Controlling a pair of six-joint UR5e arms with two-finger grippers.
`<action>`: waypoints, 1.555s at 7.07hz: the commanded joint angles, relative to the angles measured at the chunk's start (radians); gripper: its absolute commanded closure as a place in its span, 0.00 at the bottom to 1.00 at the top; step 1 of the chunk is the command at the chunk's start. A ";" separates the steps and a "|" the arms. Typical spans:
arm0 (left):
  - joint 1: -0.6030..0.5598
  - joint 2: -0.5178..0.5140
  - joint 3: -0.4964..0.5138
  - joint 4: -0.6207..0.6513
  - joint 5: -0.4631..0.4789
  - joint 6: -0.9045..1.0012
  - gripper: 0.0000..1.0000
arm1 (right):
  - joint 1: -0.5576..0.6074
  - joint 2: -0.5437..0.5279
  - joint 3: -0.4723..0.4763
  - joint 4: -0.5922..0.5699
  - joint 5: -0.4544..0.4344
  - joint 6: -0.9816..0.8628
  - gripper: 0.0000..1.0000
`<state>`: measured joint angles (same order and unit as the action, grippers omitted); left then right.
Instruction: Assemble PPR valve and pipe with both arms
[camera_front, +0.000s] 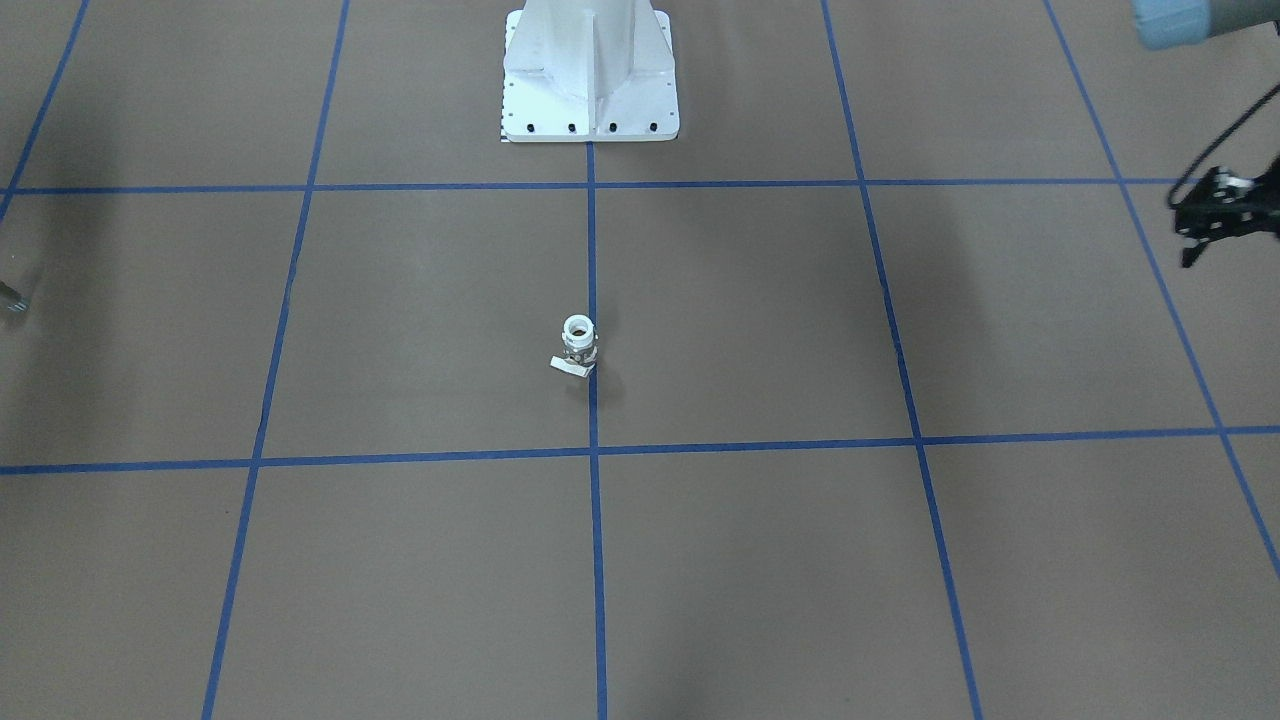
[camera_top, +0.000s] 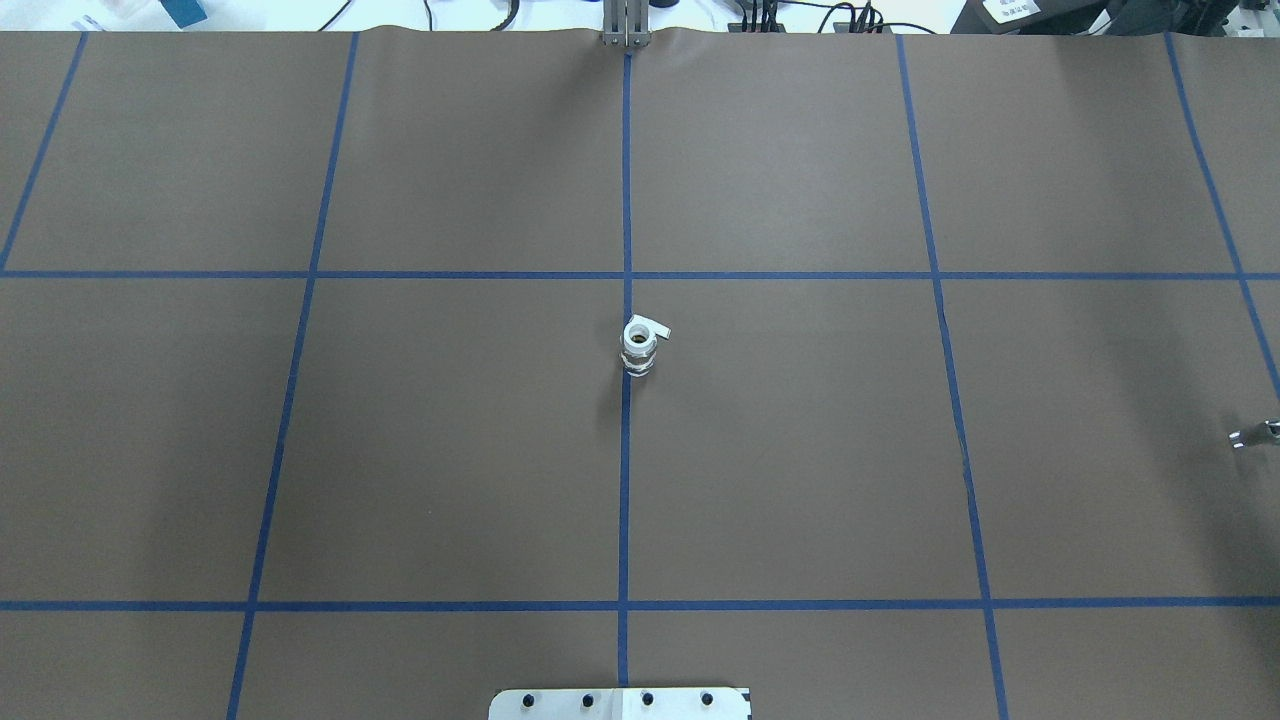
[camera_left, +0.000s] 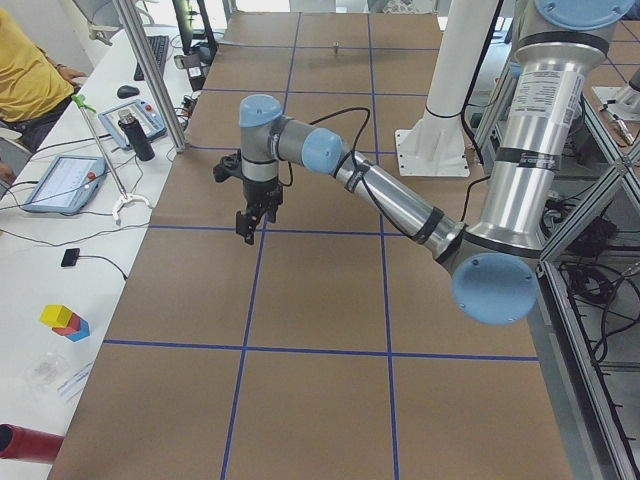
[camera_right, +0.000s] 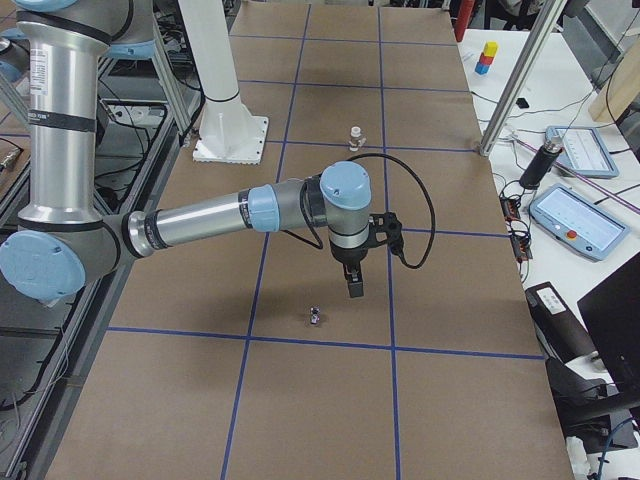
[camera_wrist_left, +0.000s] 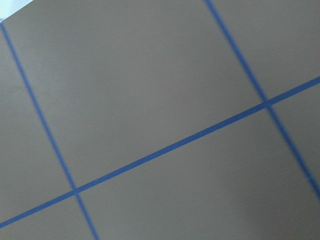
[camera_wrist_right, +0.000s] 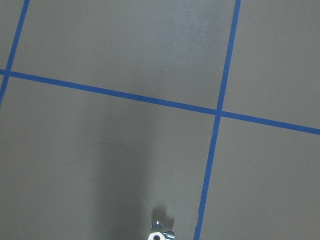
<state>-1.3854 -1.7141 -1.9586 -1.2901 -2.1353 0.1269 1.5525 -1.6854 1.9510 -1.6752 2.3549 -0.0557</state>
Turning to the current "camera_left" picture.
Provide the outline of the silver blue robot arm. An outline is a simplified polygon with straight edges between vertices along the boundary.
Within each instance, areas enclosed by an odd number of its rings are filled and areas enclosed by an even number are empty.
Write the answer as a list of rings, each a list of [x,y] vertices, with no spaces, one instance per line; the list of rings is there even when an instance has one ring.
[[[506,325],[525,317],[538,296],[534,273],[542,245],[536,231],[589,72],[609,50],[628,1],[531,1],[514,52],[521,72],[506,134],[496,153],[479,220],[447,217],[347,144],[341,136],[284,115],[274,97],[239,107],[238,176],[246,208],[236,231],[252,243],[262,219],[282,201],[281,162],[328,174],[376,207],[399,231],[428,248],[452,278],[469,317]]]

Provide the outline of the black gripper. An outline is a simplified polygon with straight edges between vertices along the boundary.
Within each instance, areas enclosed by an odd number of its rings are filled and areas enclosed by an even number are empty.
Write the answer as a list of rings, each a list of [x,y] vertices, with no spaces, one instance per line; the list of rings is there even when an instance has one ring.
[[[248,245],[254,244],[256,220],[266,216],[269,204],[283,203],[283,187],[278,179],[265,182],[245,179],[243,194],[247,202],[244,211],[236,212],[236,233]]]

